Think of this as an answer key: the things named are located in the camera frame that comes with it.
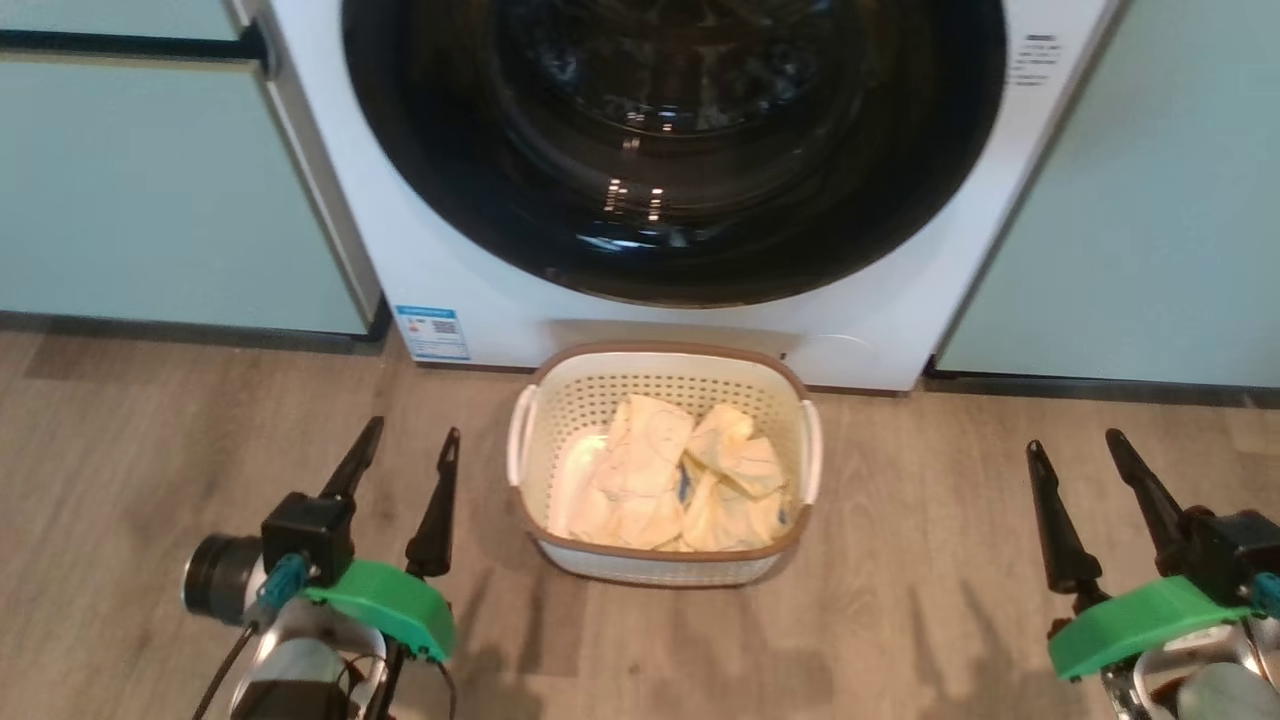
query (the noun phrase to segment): green 3d printed part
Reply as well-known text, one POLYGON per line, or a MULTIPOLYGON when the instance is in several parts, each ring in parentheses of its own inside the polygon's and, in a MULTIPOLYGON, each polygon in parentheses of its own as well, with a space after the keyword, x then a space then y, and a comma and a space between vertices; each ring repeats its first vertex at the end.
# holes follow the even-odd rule
POLYGON ((1215 603, 1181 575, 1164 578, 1085 610, 1048 641, 1048 655, 1059 678, 1080 678, 1252 612, 1215 603))
POLYGON ((308 587, 303 594, 378 628, 433 662, 453 653, 456 628, 444 596, 390 565, 353 560, 333 587, 308 587))

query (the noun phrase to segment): black door glass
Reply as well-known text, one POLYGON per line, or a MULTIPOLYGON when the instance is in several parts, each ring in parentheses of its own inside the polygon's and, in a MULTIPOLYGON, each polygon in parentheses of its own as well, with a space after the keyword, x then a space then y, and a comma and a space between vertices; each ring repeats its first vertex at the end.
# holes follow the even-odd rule
POLYGON ((1000 0, 348 0, 344 36, 379 142, 458 231, 680 307, 805 292, 909 240, 1005 77, 1000 0))

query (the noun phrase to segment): light green cabinet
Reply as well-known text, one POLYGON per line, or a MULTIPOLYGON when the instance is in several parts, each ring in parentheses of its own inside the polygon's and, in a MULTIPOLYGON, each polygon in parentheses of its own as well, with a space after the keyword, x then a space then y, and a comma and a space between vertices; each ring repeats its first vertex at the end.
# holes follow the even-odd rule
POLYGON ((1276 27, 1132 0, 938 369, 1280 387, 1276 27))
POLYGON ((251 65, 0 54, 0 310, 367 331, 251 65))
POLYGON ((0 29, 234 40, 221 0, 0 0, 0 29))

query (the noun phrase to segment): laundry basket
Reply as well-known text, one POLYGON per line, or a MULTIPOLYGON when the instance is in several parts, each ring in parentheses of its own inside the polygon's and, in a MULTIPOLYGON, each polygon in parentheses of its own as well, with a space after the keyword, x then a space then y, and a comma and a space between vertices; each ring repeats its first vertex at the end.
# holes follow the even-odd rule
POLYGON ((756 352, 704 345, 586 345, 552 357, 520 393, 507 439, 507 479, 552 562, 591 578, 666 587, 739 585, 760 578, 800 538, 818 497, 822 425, 800 380, 756 352), (773 443, 787 486, 788 528, 768 547, 728 552, 631 550, 564 537, 567 498, 604 446, 628 395, 701 418, 721 402, 751 415, 773 443))

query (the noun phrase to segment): laminate floor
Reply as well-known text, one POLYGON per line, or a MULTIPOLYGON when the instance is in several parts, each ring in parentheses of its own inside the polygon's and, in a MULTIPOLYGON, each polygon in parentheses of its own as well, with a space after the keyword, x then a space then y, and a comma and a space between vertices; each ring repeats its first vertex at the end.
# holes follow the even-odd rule
MULTIPOLYGON (((1103 443, 1123 428, 1172 493, 1280 515, 1280 414, 915 393, 823 395, 822 496, 771 580, 673 592, 548 565, 504 492, 520 374, 334 355, 0 331, 0 719, 186 717, 234 632, 188 616, 183 564, 315 492, 370 415, 358 553, 397 561, 462 430, 453 573, 460 719, 1107 719, 1057 682, 1023 446, 1041 438, 1105 587, 1155 578, 1103 443)), ((219 698, 215 708, 225 708, 219 698)), ((401 720, 443 717, 426 667, 401 720)))

